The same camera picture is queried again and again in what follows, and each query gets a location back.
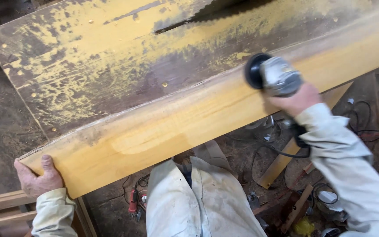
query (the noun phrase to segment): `man's right hand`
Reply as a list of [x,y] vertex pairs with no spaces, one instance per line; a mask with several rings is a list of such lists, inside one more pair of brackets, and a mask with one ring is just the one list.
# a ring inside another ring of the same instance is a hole
[[303,83],[291,97],[269,97],[268,100],[293,118],[309,107],[323,102],[318,89],[309,82]]
[[62,178],[54,167],[54,162],[50,155],[42,156],[42,168],[44,174],[37,177],[25,164],[17,159],[14,161],[14,167],[17,170],[18,179],[20,179],[21,188],[28,197],[34,199],[40,195],[63,188]]

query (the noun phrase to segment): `grinder body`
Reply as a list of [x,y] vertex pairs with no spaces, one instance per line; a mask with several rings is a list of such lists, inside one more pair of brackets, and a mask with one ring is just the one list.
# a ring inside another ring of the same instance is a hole
[[[276,97],[290,97],[303,84],[299,71],[283,58],[272,57],[268,54],[256,54],[248,61],[245,67],[245,78],[253,88],[264,89],[266,94]],[[292,131],[299,147],[309,148],[309,145],[299,138],[306,132],[304,127],[299,126],[289,115],[286,115],[284,124]]]

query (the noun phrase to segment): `man's left hand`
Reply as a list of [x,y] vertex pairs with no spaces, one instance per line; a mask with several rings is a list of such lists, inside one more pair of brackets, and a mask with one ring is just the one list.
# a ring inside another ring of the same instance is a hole
[[21,188],[28,197],[36,199],[46,192],[64,187],[62,178],[55,169],[54,162],[50,155],[42,156],[42,168],[44,170],[42,176],[37,177],[29,167],[17,159],[14,161],[14,167],[17,170]]

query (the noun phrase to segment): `white long-sleeve shirt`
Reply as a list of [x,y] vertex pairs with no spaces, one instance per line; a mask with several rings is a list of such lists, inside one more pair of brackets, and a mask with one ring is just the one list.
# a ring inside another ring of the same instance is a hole
[[[333,116],[321,103],[303,111],[295,120],[307,129],[301,138],[312,147],[311,161],[331,183],[342,207],[350,214],[349,227],[356,231],[342,236],[379,237],[379,174],[370,165],[369,149],[345,127],[348,119]],[[147,206],[149,237],[266,237],[227,162],[216,166],[212,164],[220,162],[210,162],[214,159],[226,157],[191,158],[192,187],[172,160],[152,170]],[[41,195],[32,234],[76,236],[70,227],[73,210],[65,189]]]

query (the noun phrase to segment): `finger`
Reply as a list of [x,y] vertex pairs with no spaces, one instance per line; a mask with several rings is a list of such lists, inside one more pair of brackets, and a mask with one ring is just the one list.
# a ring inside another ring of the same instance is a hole
[[42,168],[45,172],[53,172],[56,171],[54,167],[54,161],[50,155],[42,156]]
[[18,159],[14,161],[14,167],[17,170],[17,175],[20,182],[25,182],[36,177],[33,174],[33,172],[29,169],[29,167],[18,161]]

